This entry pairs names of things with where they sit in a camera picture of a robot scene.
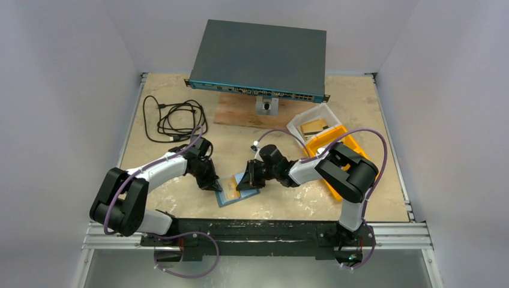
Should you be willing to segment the blue card holder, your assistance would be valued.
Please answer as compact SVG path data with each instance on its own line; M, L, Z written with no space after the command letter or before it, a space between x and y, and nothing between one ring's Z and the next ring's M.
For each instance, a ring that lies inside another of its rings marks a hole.
M237 190L236 186L239 184L240 180L242 180L243 176L244 172L241 172L219 180L221 190L215 192L215 197L220 208L248 199L260 193L260 189L256 188Z

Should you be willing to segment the gold cards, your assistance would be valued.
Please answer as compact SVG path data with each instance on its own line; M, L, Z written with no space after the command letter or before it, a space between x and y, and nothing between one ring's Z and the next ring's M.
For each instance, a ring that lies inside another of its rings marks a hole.
M308 139L321 133L324 130L329 129L327 122L324 119L316 119L314 121L306 122L298 127L301 135Z

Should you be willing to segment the gold card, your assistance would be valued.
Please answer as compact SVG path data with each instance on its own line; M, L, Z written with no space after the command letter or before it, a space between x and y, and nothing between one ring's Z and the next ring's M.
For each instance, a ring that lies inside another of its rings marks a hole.
M220 181L222 186L222 195L225 201L233 201L240 198L240 192L236 189L237 182L234 176L224 178Z

